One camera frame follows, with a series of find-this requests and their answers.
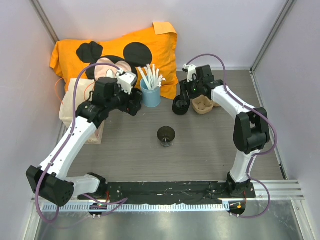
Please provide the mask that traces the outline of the black cup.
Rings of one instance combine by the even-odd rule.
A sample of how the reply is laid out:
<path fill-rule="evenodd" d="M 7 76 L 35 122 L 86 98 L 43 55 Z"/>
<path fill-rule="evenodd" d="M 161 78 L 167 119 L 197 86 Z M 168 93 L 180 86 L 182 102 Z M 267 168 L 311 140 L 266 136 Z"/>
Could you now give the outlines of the black cup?
<path fill-rule="evenodd" d="M 164 148 L 170 147 L 176 137 L 175 130 L 170 126 L 162 126 L 157 131 L 157 139 Z"/>
<path fill-rule="evenodd" d="M 183 116 L 188 112 L 190 105 L 190 100 L 183 100 L 181 96 L 178 95 L 173 100 L 172 111 L 178 116 Z"/>

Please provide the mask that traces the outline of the paper takeout bag orange handles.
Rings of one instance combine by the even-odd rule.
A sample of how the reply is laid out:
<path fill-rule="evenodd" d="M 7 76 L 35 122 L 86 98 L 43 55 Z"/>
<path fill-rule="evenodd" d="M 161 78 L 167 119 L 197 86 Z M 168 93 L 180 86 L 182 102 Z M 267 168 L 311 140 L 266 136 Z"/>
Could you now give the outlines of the paper takeout bag orange handles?
<path fill-rule="evenodd" d="M 59 119 L 66 128 L 71 127 L 73 120 L 73 94 L 75 89 L 76 78 L 71 78 L 67 86 L 67 91 L 61 100 Z M 75 107 L 89 99 L 90 91 L 94 90 L 95 81 L 92 79 L 81 78 L 76 89 Z M 104 131 L 105 122 L 88 138 L 86 144 L 100 145 Z"/>

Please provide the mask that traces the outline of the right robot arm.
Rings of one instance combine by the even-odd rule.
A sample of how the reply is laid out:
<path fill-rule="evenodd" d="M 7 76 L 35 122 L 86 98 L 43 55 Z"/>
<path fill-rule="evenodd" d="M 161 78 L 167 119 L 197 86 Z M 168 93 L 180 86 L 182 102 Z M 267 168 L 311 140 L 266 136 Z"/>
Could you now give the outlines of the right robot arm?
<path fill-rule="evenodd" d="M 221 106 L 234 120 L 233 143 L 237 149 L 233 167 L 227 174 L 226 193 L 233 198 L 241 196 L 251 183 L 250 173 L 257 155 L 270 141 L 267 111 L 255 108 L 236 96 L 222 81 L 216 80 L 211 67 L 184 65 L 187 78 L 181 81 L 180 95 L 175 108 L 182 108 L 200 96 Z"/>

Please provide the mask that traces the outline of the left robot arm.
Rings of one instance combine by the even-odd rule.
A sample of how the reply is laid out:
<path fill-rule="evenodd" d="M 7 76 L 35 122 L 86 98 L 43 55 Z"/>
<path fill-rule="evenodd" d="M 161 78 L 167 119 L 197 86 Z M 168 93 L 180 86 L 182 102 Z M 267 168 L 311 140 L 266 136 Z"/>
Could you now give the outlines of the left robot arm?
<path fill-rule="evenodd" d="M 106 179 L 88 173 L 68 178 L 67 174 L 88 138 L 113 110 L 135 116 L 141 109 L 142 92 L 135 88 L 137 76 L 127 72 L 116 78 L 101 77 L 95 82 L 91 101 L 81 103 L 61 141 L 38 166 L 30 166 L 26 177 L 32 191 L 39 197 L 63 207 L 73 197 L 90 194 L 100 200 L 107 192 Z"/>

